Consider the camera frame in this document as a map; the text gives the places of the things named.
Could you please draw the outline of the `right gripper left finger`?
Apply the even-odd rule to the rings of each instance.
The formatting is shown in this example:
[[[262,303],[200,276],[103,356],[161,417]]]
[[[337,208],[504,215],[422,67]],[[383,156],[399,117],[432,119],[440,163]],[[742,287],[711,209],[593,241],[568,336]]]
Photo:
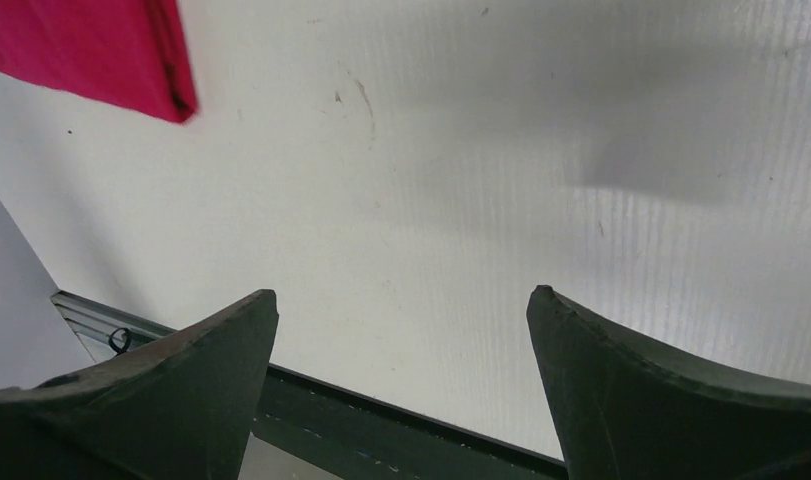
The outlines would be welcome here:
[[[234,479],[278,325],[258,290],[32,389],[0,390],[0,479]]]

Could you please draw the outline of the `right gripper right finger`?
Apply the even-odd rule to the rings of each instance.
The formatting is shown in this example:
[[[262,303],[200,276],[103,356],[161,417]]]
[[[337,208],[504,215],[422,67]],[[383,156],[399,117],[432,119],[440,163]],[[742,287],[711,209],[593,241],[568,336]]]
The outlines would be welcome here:
[[[811,479],[811,385],[728,367],[536,288],[526,318],[573,479]]]

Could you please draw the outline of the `red t shirt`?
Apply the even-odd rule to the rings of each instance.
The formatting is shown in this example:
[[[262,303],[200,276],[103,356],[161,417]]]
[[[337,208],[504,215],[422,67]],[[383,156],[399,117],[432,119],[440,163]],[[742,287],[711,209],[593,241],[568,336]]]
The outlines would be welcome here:
[[[176,124],[199,107],[175,1],[0,1],[0,73]]]

